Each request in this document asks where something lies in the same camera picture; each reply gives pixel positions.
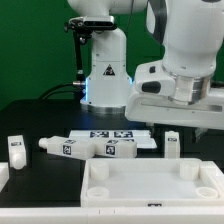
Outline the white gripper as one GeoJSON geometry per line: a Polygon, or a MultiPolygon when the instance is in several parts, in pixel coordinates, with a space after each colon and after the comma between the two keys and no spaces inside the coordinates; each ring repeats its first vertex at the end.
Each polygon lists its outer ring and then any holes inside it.
{"type": "Polygon", "coordinates": [[[132,87],[125,116],[130,121],[198,127],[194,131],[194,142],[198,143],[208,129],[224,130],[224,89],[211,88],[199,102],[180,105],[132,87]]]}

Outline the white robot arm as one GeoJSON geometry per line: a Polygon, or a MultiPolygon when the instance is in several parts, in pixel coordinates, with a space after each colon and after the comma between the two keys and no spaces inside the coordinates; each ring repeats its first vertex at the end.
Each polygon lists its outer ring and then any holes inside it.
{"type": "Polygon", "coordinates": [[[130,121],[224,130],[224,89],[211,78],[224,42],[224,0],[67,0],[78,45],[93,40],[92,69],[81,105],[122,111],[130,121]],[[116,14],[147,11],[146,27],[162,59],[126,73],[126,36],[116,14]]]}

